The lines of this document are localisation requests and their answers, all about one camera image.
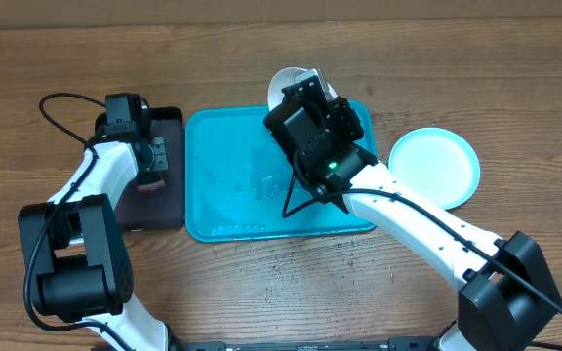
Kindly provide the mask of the light blue plate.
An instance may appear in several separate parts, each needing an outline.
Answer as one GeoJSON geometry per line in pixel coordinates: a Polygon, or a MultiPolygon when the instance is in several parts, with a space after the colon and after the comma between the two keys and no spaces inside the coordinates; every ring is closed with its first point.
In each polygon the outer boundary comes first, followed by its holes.
{"type": "Polygon", "coordinates": [[[472,146],[458,134],[436,127],[400,137],[390,151],[388,168],[409,189],[444,210],[467,202],[481,179],[472,146]]]}

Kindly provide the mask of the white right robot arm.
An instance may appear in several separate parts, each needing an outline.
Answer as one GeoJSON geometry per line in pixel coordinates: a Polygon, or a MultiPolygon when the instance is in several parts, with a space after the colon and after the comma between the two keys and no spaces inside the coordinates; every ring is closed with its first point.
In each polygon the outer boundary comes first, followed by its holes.
{"type": "Polygon", "coordinates": [[[348,101],[284,99],[264,125],[295,179],[321,203],[365,219],[425,260],[458,295],[458,317],[438,350],[523,350],[562,307],[540,246],[471,225],[400,183],[360,147],[348,101]]]}

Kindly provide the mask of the pink green sponge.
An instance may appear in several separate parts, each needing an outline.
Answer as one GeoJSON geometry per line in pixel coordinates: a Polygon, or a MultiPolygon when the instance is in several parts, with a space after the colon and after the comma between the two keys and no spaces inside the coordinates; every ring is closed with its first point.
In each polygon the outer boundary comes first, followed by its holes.
{"type": "Polygon", "coordinates": [[[140,192],[155,191],[157,189],[164,187],[165,185],[166,185],[165,181],[163,179],[159,179],[159,180],[152,181],[150,183],[145,183],[145,184],[139,183],[137,185],[137,190],[140,192]]]}

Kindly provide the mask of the white plate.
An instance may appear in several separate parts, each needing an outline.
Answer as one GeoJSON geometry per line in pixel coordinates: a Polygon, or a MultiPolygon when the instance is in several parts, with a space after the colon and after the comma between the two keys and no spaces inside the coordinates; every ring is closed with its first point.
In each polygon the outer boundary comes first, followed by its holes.
{"type": "Polygon", "coordinates": [[[317,76],[319,81],[323,84],[326,100],[332,100],[338,96],[333,87],[324,79],[319,68],[286,67],[278,71],[270,81],[267,91],[268,110],[271,111],[282,103],[284,98],[284,94],[282,93],[283,88],[294,85],[312,76],[317,76]]]}

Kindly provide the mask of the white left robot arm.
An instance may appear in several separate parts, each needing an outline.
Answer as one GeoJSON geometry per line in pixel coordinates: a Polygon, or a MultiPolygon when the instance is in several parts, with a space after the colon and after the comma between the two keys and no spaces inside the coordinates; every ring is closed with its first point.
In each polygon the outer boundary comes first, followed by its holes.
{"type": "Polygon", "coordinates": [[[93,135],[79,140],[83,161],[67,184],[19,212],[24,308],[46,332],[89,329],[114,350],[179,350],[170,326],[134,294],[115,208],[134,179],[162,168],[153,125],[180,121],[182,113],[131,93],[108,95],[100,107],[93,135]]]}

